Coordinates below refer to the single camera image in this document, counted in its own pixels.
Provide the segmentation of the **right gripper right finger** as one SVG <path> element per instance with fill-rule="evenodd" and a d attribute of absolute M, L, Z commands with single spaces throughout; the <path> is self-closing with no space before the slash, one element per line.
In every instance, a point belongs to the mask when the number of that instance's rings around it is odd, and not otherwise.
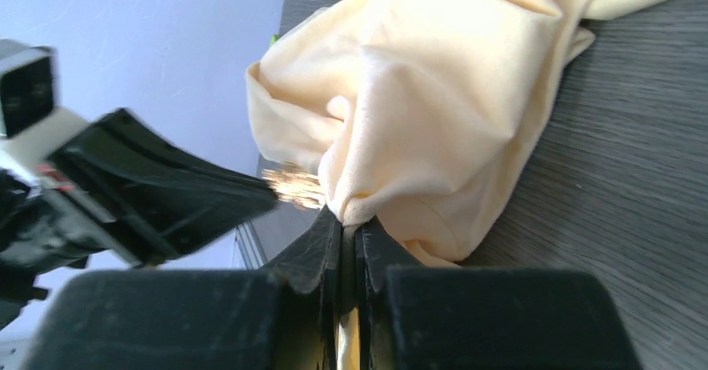
<path fill-rule="evenodd" d="M 607 289 L 582 271 L 431 268 L 378 220 L 355 235 L 364 369 L 638 369 Z"/>

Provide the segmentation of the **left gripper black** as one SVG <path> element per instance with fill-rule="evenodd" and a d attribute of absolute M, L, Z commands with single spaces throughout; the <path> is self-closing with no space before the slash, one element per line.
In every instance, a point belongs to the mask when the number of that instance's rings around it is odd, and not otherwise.
<path fill-rule="evenodd" d="M 50 295 L 38 278 L 114 252 L 127 266 L 195 253 L 274 209 L 250 175 L 193 156 L 118 109 L 47 162 L 1 154 L 1 326 Z"/>

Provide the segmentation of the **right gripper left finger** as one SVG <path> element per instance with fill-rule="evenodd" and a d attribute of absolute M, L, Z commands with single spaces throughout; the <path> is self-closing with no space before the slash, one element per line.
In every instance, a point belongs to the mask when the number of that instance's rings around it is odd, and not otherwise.
<path fill-rule="evenodd" d="M 311 228 L 258 270 L 91 271 L 55 298 L 25 369 L 333 369 L 332 232 Z"/>

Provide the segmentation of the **gold sparkly brooch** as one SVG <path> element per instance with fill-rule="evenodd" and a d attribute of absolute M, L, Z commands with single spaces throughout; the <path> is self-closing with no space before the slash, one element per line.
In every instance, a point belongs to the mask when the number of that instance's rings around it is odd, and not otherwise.
<path fill-rule="evenodd" d="M 262 170 L 262 176 L 280 201 L 293 204 L 299 210 L 319 210 L 326 205 L 317 176 L 299 165 L 282 163 L 278 169 Z"/>

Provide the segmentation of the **peach cloth garment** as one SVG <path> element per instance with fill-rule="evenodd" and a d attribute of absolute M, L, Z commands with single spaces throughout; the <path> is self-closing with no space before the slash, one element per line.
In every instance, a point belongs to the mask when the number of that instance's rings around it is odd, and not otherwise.
<path fill-rule="evenodd" d="M 665 0 L 341 0 L 246 71 L 261 154 L 317 174 L 346 227 L 377 217 L 454 266 L 502 213 L 564 67 L 610 20 Z"/>

